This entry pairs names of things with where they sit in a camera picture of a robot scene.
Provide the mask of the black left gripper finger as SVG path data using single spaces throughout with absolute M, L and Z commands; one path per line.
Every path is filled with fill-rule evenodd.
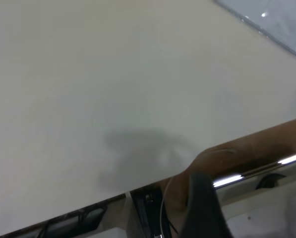
M 231 238 L 213 181 L 201 172 L 189 178 L 188 207 L 180 238 Z

